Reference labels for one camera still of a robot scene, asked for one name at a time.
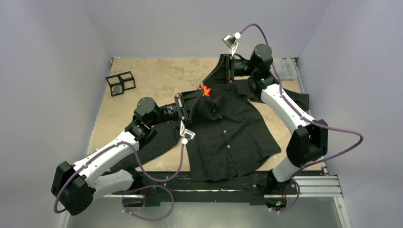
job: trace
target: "floor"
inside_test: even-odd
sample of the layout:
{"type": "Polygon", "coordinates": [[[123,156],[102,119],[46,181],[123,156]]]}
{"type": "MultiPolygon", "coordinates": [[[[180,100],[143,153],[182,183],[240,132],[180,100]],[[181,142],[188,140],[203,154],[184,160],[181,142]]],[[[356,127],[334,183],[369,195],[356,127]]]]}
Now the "floor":
{"type": "MultiPolygon", "coordinates": [[[[106,87],[88,153],[109,143],[131,122],[138,100],[149,96],[158,105],[172,103],[175,93],[196,89],[217,63],[218,58],[115,58],[110,75],[131,71],[135,78],[136,89],[111,97],[109,86],[106,87]]],[[[285,81],[283,85],[286,89],[300,92],[297,80],[285,81]]],[[[290,133],[268,105],[252,103],[262,114],[282,151],[271,156],[258,169],[268,171],[276,167],[286,156],[290,133]]],[[[176,171],[180,158],[179,144],[164,155],[146,163],[144,168],[147,171],[176,171]]],[[[320,170],[321,167],[316,165],[309,169],[320,170]]],[[[190,170],[187,153],[184,155],[181,170],[190,170]]]]}

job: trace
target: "cable connector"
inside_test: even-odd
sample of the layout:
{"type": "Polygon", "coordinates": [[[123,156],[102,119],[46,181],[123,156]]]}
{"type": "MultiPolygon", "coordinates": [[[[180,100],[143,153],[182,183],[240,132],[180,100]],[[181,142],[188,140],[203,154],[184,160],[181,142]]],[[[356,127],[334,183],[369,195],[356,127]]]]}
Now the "cable connector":
{"type": "Polygon", "coordinates": [[[237,43],[237,39],[240,39],[241,34],[239,32],[236,32],[233,36],[227,35],[226,37],[224,37],[224,39],[222,39],[222,41],[224,42],[225,45],[227,45],[227,47],[230,49],[230,53],[232,56],[234,56],[235,51],[238,48],[238,43],[237,43]]]}
{"type": "Polygon", "coordinates": [[[196,133],[186,129],[185,124],[183,123],[183,121],[181,121],[181,128],[179,130],[179,135],[183,137],[181,143],[183,145],[186,145],[189,142],[189,140],[194,139],[196,133]]]}

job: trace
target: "tan work surface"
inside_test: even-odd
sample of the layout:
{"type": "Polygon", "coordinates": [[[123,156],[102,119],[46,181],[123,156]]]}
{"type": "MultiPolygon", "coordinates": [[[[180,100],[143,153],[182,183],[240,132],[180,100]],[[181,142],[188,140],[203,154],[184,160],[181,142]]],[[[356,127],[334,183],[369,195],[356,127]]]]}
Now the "tan work surface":
{"type": "MultiPolygon", "coordinates": [[[[113,140],[131,122],[137,102],[143,97],[152,97],[157,105],[174,102],[174,95],[196,89],[214,69],[218,58],[115,58],[110,75],[131,71],[136,88],[123,95],[110,95],[106,86],[99,110],[89,153],[100,149],[113,140]]],[[[297,80],[285,81],[284,88],[300,92],[297,80]]],[[[267,127],[281,148],[281,153],[272,155],[258,170],[268,171],[276,167],[286,156],[290,133],[266,104],[252,102],[263,116],[267,127]]],[[[147,171],[176,171],[179,166],[180,142],[164,155],[144,164],[147,171]]],[[[308,168],[320,170],[320,165],[308,168]]],[[[190,171],[187,151],[181,171],[190,171]]]]}

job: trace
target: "gray wall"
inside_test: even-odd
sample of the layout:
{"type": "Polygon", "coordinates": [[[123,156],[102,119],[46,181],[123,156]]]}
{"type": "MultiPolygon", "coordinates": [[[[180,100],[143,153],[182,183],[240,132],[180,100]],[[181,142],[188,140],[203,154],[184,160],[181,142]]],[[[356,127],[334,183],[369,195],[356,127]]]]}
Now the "gray wall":
{"type": "Polygon", "coordinates": [[[109,57],[80,0],[0,3],[0,227],[59,227],[56,166],[84,156],[109,57]]]}
{"type": "MultiPolygon", "coordinates": [[[[364,142],[328,162],[353,227],[402,227],[403,2],[332,0],[299,59],[312,110],[364,142]]],[[[357,140],[330,134],[329,154],[357,140]]]]}
{"type": "MultiPolygon", "coordinates": [[[[221,41],[250,23],[267,33],[276,57],[298,57],[330,0],[83,0],[111,56],[215,57],[221,41]]],[[[249,56],[256,28],[240,40],[249,56]]]]}

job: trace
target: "robotic arm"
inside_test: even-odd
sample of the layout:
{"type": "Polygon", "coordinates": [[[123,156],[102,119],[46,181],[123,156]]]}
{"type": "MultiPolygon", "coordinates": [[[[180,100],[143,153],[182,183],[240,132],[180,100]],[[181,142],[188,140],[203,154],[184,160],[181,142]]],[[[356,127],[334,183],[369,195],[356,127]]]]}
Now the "robotic arm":
{"type": "Polygon", "coordinates": [[[251,92],[276,112],[291,133],[287,156],[277,167],[269,171],[267,177],[269,189],[282,189],[301,167],[327,154],[328,134],[327,129],[312,125],[298,116],[283,96],[299,113],[302,113],[304,118],[322,125],[327,123],[324,120],[317,121],[304,112],[284,90],[280,94],[279,81],[270,72],[273,57],[269,46],[265,44],[255,46],[249,60],[234,59],[233,49],[238,46],[236,39],[235,36],[223,39],[231,54],[220,55],[217,66],[203,83],[226,84],[232,83],[235,76],[250,76],[248,86],[251,92]]]}
{"type": "Polygon", "coordinates": [[[104,195],[136,189],[141,176],[134,169],[105,176],[102,174],[133,153],[133,149],[138,151],[147,145],[157,134],[153,125],[181,120],[180,136],[183,137],[182,144],[186,145],[195,137],[195,133],[187,130],[184,122],[191,123],[192,108],[202,94],[203,90],[178,93],[174,97],[175,103],[161,107],[150,97],[142,98],[137,103],[130,124],[110,143],[71,165],[66,161],[58,165],[52,194],[71,215],[77,215],[104,195]]]}

